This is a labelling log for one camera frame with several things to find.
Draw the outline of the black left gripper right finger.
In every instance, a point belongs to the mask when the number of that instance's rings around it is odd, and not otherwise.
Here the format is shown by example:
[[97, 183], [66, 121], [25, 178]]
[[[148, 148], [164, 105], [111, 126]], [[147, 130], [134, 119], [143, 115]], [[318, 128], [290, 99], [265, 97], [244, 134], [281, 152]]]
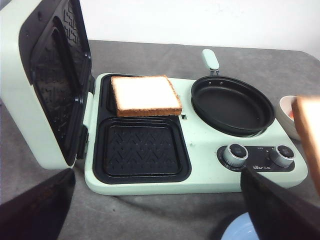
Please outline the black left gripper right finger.
[[320, 208], [245, 167], [240, 187], [261, 240], [318, 240]]

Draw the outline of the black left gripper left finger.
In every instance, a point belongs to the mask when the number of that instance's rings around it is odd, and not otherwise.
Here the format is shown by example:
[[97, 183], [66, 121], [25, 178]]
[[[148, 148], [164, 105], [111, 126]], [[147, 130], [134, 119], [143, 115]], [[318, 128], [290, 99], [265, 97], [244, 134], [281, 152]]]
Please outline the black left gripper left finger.
[[0, 205], [2, 240], [56, 240], [68, 215], [75, 173], [65, 169]]

